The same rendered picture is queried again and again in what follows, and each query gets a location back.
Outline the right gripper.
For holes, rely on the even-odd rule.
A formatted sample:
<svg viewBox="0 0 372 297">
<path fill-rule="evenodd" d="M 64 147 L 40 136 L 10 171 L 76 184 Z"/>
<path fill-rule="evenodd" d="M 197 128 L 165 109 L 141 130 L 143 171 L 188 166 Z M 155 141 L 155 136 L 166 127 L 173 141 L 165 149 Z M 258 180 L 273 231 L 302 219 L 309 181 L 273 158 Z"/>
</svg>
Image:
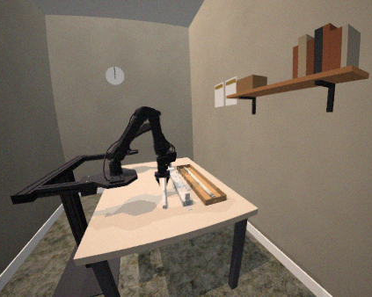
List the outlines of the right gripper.
<svg viewBox="0 0 372 297">
<path fill-rule="evenodd" d="M 170 175 L 170 171 L 166 170 L 166 165 L 163 165 L 163 167 L 161 166 L 157 167 L 157 171 L 155 171 L 155 177 L 159 185 L 160 185 L 159 178 L 164 178 L 164 177 L 166 177 L 166 184 L 168 184 L 170 176 L 167 176 L 167 175 Z"/>
</svg>

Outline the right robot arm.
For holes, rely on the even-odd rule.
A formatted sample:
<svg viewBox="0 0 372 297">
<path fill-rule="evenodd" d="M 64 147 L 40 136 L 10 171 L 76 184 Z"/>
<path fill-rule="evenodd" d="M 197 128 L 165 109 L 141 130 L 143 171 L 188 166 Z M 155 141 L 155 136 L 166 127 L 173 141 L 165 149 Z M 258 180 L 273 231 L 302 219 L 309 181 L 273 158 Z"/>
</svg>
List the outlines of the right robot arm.
<svg viewBox="0 0 372 297">
<path fill-rule="evenodd" d="M 125 133 L 121 136 L 120 140 L 117 142 L 116 145 L 114 145 L 111 151 L 110 157 L 111 162 L 109 163 L 110 169 L 109 184 L 124 182 L 123 172 L 122 170 L 120 170 L 121 161 L 125 158 L 126 154 L 128 153 L 127 151 L 131 141 L 134 139 L 139 128 L 146 120 L 149 120 L 154 140 L 154 150 L 156 152 L 156 155 L 159 156 L 157 157 L 157 165 L 163 167 L 163 165 L 166 165 L 167 163 L 172 163 L 176 161 L 175 153 L 172 151 L 167 152 L 167 147 L 164 142 L 164 137 L 160 126 L 159 117 L 160 115 L 161 115 L 160 111 L 148 107 L 143 107 L 134 114 L 134 117 L 132 118 Z M 149 119 L 149 117 L 151 118 Z"/>
</svg>

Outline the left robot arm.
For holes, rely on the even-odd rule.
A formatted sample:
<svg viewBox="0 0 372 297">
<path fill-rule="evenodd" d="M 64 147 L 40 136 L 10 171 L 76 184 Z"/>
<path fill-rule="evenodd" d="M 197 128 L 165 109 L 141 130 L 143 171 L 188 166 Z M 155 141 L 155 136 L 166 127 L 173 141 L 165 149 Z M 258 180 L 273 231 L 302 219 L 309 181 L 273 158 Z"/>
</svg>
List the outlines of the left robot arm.
<svg viewBox="0 0 372 297">
<path fill-rule="evenodd" d="M 151 130 L 151 127 L 150 127 L 150 124 L 149 123 L 145 123 L 145 124 L 143 124 L 140 128 L 139 128 L 139 130 L 138 130 L 138 132 L 136 133 L 136 135 L 135 135 L 135 137 L 134 138 L 136 138 L 136 137 L 138 137 L 139 135 L 141 135 L 141 134 L 143 134 L 143 133 L 146 133 L 146 132 L 149 132 Z M 144 132 L 145 131 L 145 132 Z M 164 138 L 164 141 L 166 142 L 166 140 L 165 140 L 165 138 Z M 166 142 L 167 144 L 169 144 L 168 142 Z M 167 152 L 170 152 L 170 147 L 171 146 L 169 146 L 169 145 L 167 145 L 166 144 L 166 147 L 167 147 Z M 128 149 L 128 153 L 129 153 L 129 151 L 131 150 L 131 148 L 129 148 Z M 177 157 L 177 152 L 175 152 L 175 156 Z"/>
</svg>

